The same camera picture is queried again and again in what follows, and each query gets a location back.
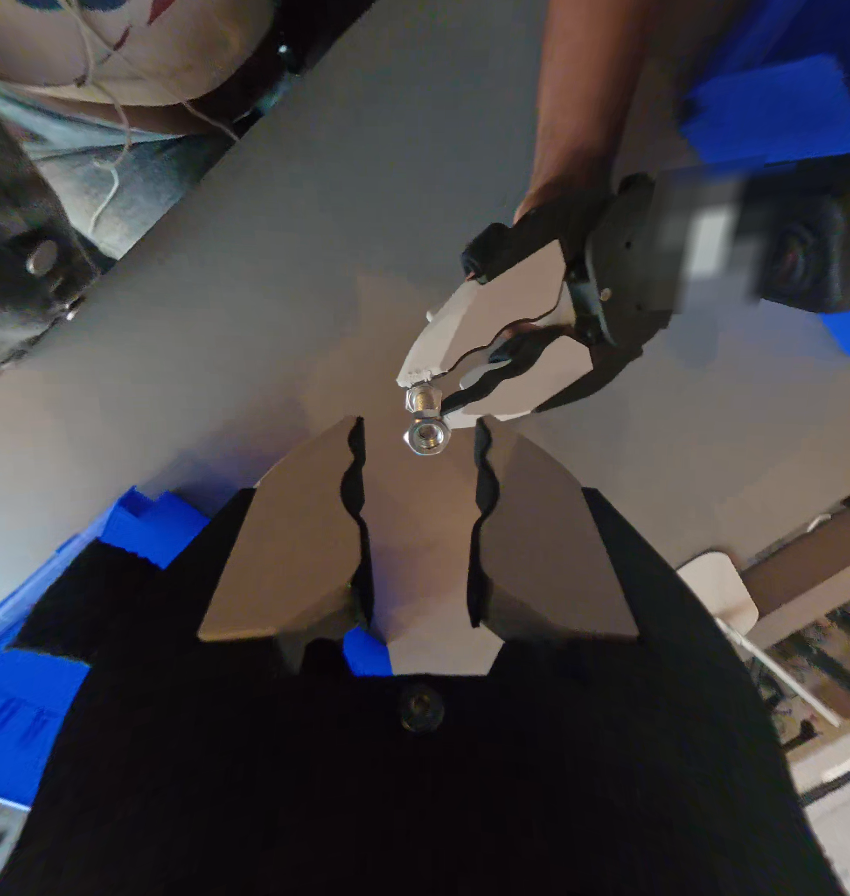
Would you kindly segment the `dark cloth with metal button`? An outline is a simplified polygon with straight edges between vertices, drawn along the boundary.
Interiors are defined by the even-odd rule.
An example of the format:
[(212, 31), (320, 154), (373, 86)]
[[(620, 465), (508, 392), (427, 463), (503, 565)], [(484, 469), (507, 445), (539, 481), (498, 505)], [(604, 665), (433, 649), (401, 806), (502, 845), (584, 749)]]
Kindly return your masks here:
[(15, 364), (115, 261), (71, 224), (0, 120), (0, 370)]

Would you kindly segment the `white chair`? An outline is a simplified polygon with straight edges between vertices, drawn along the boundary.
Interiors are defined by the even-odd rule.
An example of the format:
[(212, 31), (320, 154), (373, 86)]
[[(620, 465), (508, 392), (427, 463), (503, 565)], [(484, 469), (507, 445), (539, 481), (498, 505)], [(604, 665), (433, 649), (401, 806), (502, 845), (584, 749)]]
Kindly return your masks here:
[(838, 729), (844, 720), (827, 707), (789, 672), (749, 640), (747, 634), (759, 621), (759, 609), (731, 558), (710, 550), (677, 568), (677, 574), (711, 614), (737, 654), (756, 660), (780, 684), (795, 693), (817, 717)]

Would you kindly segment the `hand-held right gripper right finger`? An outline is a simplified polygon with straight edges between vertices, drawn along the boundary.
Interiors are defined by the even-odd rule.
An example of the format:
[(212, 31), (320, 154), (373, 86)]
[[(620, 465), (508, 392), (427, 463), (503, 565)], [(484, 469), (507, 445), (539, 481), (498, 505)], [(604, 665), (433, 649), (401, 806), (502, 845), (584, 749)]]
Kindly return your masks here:
[(493, 418), (476, 424), (474, 462), (472, 627), (503, 641), (635, 641), (638, 625), (576, 477)]

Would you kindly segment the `wooden office desk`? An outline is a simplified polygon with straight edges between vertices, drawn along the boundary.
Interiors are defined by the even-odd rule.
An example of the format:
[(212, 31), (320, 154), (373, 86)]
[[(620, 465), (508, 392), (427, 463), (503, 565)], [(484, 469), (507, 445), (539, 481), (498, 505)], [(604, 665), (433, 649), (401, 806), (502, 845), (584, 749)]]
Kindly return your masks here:
[(850, 602), (850, 495), (741, 572), (767, 648)]

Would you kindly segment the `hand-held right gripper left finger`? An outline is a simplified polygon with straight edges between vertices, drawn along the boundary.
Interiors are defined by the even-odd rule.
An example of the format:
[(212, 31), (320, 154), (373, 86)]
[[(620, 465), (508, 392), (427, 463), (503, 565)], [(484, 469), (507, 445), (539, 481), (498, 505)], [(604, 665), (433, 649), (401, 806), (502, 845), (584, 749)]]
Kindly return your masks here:
[(355, 416), (274, 464), (254, 489), (201, 641), (342, 635), (371, 625), (365, 464), (365, 423)]

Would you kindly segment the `grey blue jeans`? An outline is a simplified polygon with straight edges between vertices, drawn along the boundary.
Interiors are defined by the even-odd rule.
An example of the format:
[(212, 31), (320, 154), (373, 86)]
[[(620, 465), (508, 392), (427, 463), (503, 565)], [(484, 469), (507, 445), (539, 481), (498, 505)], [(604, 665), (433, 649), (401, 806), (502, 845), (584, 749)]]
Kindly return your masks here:
[(119, 260), (232, 147), (212, 133), (172, 137), (42, 106), (0, 85), (0, 120), (61, 199), (71, 224)]

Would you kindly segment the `pale printed shirt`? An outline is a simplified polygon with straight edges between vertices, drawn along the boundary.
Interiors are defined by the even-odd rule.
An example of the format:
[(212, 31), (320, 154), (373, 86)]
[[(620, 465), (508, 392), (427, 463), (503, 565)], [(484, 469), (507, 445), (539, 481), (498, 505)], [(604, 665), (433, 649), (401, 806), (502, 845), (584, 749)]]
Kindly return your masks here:
[(0, 84), (124, 106), (201, 98), (274, 28), (268, 1), (0, 1)]

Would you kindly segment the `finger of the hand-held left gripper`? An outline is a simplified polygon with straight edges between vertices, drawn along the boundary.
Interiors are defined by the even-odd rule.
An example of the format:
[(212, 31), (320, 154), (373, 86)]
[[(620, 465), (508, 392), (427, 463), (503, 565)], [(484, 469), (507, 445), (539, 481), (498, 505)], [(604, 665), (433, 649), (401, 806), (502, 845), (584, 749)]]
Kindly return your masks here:
[(565, 270), (562, 245), (555, 239), (488, 282), (466, 280), (413, 342), (397, 385), (408, 389), (437, 379), (464, 357), (486, 349), (509, 326), (549, 315), (557, 306)]
[(575, 325), (508, 325), (493, 339), (480, 333), (464, 341), (455, 333), (439, 342), (439, 370), (446, 374), (466, 356), (499, 350), (505, 363), (482, 361), (481, 373), (469, 372), (457, 394), (460, 406), (443, 404), (452, 429), (473, 428), (484, 417), (514, 420), (534, 412), (544, 400), (572, 385), (593, 368), (589, 347), (578, 339)]

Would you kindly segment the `person's left forearm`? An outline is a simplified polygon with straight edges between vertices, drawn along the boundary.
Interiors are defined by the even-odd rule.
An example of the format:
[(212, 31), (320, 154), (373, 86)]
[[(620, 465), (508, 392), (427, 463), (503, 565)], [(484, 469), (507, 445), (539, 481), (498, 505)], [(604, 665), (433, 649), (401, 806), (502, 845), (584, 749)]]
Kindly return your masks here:
[(610, 185), (639, 161), (674, 168), (692, 160), (673, 124), (680, 2), (550, 1), (536, 92), (530, 182), (514, 221), (564, 195)]

